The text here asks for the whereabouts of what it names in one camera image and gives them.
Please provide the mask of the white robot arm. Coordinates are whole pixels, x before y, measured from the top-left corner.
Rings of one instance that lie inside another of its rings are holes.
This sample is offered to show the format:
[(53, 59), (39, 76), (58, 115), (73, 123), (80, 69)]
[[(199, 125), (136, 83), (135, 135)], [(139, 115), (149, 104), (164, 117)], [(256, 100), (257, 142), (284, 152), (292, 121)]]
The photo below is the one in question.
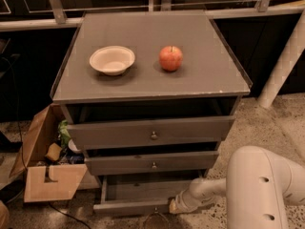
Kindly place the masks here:
[(170, 212), (190, 213), (217, 197), (227, 202), (227, 229), (289, 229), (285, 207), (305, 204), (305, 168), (244, 146), (231, 155), (224, 178), (193, 180), (171, 201)]

